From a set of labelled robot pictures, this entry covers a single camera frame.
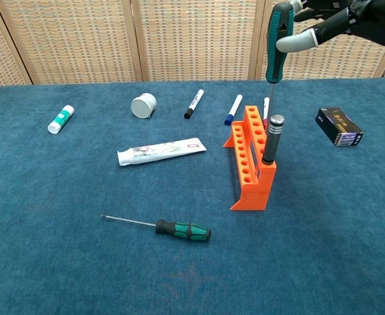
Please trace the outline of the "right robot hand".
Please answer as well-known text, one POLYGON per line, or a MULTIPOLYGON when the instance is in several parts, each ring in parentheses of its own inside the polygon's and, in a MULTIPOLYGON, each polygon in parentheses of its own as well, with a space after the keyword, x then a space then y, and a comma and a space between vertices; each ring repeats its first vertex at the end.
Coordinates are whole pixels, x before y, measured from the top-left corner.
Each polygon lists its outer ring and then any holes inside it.
POLYGON ((341 35, 354 35, 385 46, 385 1, 301 1, 294 4, 296 22, 322 22, 279 39, 282 53, 305 51, 341 35))

